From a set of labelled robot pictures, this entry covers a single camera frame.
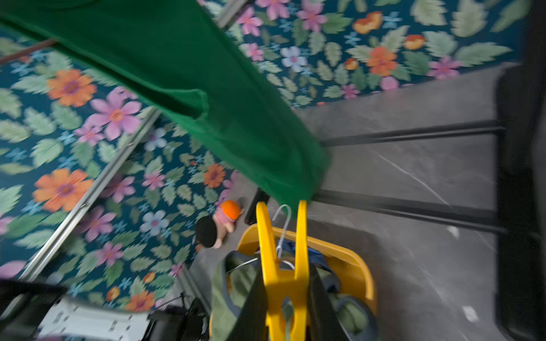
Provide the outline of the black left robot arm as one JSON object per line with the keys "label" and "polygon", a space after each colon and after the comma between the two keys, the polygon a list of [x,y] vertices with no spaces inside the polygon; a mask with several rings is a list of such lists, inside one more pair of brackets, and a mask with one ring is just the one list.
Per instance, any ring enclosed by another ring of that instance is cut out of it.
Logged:
{"label": "black left robot arm", "polygon": [[134,313],[81,301],[62,286],[1,280],[2,340],[205,340],[205,317],[199,301]]}

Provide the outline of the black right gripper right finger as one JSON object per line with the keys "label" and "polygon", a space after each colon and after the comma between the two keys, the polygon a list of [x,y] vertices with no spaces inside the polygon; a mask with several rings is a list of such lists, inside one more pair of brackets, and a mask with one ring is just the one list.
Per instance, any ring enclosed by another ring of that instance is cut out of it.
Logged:
{"label": "black right gripper right finger", "polygon": [[310,340],[348,340],[315,266],[309,266],[308,313]]}

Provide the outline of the olive grey tank top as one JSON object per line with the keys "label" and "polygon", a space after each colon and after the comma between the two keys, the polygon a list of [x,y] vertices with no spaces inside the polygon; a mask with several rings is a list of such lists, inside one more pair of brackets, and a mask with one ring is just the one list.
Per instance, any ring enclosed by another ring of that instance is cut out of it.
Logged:
{"label": "olive grey tank top", "polygon": [[[259,254],[249,257],[233,251],[219,265],[213,278],[210,339],[227,340],[257,276],[258,261]],[[326,269],[312,265],[317,269],[348,340],[379,340],[375,315],[359,298],[340,292],[341,281],[331,264],[328,263]]]}

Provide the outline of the white wire hanger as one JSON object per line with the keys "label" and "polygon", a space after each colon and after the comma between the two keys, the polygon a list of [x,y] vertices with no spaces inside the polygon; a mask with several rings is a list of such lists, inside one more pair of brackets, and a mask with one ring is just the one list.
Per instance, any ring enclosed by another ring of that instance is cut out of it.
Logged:
{"label": "white wire hanger", "polygon": [[273,217],[273,220],[275,220],[277,218],[277,216],[281,213],[281,211],[285,209],[286,210],[286,220],[284,222],[284,227],[282,229],[282,233],[281,233],[281,236],[277,242],[277,246],[276,246],[276,252],[277,252],[277,258],[279,260],[279,266],[281,268],[281,270],[295,270],[295,266],[293,263],[291,263],[290,261],[285,261],[285,260],[282,260],[282,251],[283,251],[283,244],[284,244],[284,239],[285,239],[285,235],[286,235],[286,232],[287,232],[287,228],[288,228],[288,225],[289,225],[289,222],[291,220],[291,208],[286,205],[286,204],[283,204],[281,206],[279,206],[277,208],[277,211],[274,213],[274,217]]}

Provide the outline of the green tank top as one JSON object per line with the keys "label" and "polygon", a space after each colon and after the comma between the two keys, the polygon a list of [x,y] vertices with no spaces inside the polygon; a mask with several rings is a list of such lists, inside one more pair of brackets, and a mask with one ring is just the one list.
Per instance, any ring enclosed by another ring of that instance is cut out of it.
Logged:
{"label": "green tank top", "polygon": [[324,179],[319,142],[196,1],[3,1],[1,22],[128,87],[279,203]]}

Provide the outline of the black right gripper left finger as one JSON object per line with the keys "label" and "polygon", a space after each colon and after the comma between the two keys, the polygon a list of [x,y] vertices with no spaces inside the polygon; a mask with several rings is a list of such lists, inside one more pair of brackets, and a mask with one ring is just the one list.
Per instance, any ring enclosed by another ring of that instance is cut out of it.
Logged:
{"label": "black right gripper left finger", "polygon": [[266,326],[267,309],[267,291],[263,281],[262,270],[259,270],[227,340],[268,340]]}

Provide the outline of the blue tank top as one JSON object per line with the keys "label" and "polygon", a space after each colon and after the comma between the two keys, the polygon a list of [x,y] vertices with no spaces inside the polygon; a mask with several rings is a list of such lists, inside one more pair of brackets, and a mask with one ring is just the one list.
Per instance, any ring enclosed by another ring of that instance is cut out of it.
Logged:
{"label": "blue tank top", "polygon": [[[289,240],[284,240],[283,243],[282,243],[282,246],[281,246],[281,250],[282,250],[282,255],[290,255],[292,257],[295,256],[295,252],[296,252],[296,244],[295,242],[293,241],[289,241]],[[312,263],[312,264],[315,264],[317,265],[318,267],[321,267],[321,268],[329,268],[329,265],[328,265],[328,262],[326,260],[326,257],[319,251],[315,250],[315,249],[312,249],[311,247],[309,247],[307,249],[307,252],[308,252],[308,257],[309,257],[309,262]]]}

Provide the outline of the yellow clothespin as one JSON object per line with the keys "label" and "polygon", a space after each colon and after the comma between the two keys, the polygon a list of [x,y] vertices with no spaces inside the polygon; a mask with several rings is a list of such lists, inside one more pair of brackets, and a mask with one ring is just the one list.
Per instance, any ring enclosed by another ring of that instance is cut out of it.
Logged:
{"label": "yellow clothespin", "polygon": [[257,231],[260,242],[262,278],[267,294],[266,323],[272,341],[285,340],[287,322],[282,304],[288,298],[293,305],[290,340],[305,340],[307,329],[307,297],[310,281],[307,244],[307,202],[299,203],[295,241],[294,270],[280,268],[272,223],[266,204],[257,204]]}

